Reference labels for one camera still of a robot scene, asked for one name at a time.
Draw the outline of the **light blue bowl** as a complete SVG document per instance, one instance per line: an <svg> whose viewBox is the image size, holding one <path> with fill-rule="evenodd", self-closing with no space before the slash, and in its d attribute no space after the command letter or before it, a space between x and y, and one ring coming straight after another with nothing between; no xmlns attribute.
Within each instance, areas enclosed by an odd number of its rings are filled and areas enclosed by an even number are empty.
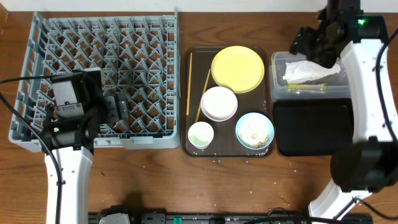
<svg viewBox="0 0 398 224"><path fill-rule="evenodd" d="M275 132L272 122L264 114L246 113L238 119L235 134L244 147L261 150L271 145Z"/></svg>

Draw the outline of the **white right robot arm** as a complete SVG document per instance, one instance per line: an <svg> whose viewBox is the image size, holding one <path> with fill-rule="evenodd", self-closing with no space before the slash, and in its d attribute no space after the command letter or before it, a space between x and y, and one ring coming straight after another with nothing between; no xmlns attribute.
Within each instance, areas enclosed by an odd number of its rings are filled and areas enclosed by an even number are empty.
<svg viewBox="0 0 398 224"><path fill-rule="evenodd" d="M316 29L297 33L291 54L331 68L341 60L353 107L353 143L331 158L331 180L308 205L309 223L340 223L366 197L397 182L397 110L387 68L382 16L367 16L359 1L329 0Z"/></svg>

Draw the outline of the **white cup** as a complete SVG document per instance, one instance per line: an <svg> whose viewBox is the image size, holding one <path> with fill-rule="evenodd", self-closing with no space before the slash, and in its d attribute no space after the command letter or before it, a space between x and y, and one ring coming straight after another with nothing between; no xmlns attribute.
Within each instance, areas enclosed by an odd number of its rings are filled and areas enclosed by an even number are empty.
<svg viewBox="0 0 398 224"><path fill-rule="evenodd" d="M205 149L212 142L215 133L210 124L200 121L190 126L187 135L193 146L197 149Z"/></svg>

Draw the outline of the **pink bowl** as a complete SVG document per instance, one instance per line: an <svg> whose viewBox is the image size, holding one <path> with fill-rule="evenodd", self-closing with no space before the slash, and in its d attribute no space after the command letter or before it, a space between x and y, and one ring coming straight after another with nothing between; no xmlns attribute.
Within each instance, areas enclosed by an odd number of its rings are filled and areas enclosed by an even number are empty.
<svg viewBox="0 0 398 224"><path fill-rule="evenodd" d="M230 119L238 109L238 99L228 88L216 86L207 90L200 102L203 114L212 121Z"/></svg>

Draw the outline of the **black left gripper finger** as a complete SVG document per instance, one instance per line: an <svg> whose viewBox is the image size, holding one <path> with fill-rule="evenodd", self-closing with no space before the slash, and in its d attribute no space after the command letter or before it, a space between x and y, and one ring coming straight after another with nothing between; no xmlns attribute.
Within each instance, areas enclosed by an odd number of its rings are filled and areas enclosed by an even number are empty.
<svg viewBox="0 0 398 224"><path fill-rule="evenodd" d="M128 119L129 110L127 108L127 98L123 92L118 92L116 94L118 102L118 111L120 119Z"/></svg>
<svg viewBox="0 0 398 224"><path fill-rule="evenodd" d="M115 123L118 121L118 109L116 106L116 99L114 96L104 97L104 107L106 110L106 116L104 118L105 123Z"/></svg>

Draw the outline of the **yellow plate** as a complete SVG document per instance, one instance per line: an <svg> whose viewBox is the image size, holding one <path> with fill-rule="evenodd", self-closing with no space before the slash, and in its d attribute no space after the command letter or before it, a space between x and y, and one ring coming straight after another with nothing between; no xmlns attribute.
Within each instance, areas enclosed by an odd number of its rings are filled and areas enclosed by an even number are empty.
<svg viewBox="0 0 398 224"><path fill-rule="evenodd" d="M215 83L234 93L247 93L263 80L265 66L254 50L243 46L230 46L220 50L211 63Z"/></svg>

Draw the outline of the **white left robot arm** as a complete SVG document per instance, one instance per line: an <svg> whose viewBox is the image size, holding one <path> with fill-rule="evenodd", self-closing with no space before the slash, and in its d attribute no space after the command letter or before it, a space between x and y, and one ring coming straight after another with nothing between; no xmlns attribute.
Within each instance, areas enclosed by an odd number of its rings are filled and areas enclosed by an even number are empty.
<svg viewBox="0 0 398 224"><path fill-rule="evenodd" d="M88 223L88 185L100 126L129 115L126 99L103 96L102 68L50 79L55 105L40 132L48 177L47 223Z"/></svg>

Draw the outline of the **green yellow snack wrapper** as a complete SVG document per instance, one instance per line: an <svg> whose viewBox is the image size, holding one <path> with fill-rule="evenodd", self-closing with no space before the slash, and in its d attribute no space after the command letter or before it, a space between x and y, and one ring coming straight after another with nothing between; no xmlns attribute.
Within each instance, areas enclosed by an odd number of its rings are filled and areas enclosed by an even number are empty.
<svg viewBox="0 0 398 224"><path fill-rule="evenodd" d="M326 84L288 84L287 93L326 93Z"/></svg>

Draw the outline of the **white napkin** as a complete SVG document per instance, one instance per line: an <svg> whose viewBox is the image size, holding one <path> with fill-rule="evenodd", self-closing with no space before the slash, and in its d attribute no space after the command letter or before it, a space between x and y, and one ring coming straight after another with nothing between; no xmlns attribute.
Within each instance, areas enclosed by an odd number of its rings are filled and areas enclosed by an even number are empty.
<svg viewBox="0 0 398 224"><path fill-rule="evenodd" d="M286 62L285 75L282 77L288 84L301 84L315 81L341 71L336 63L332 68L325 68L310 61Z"/></svg>

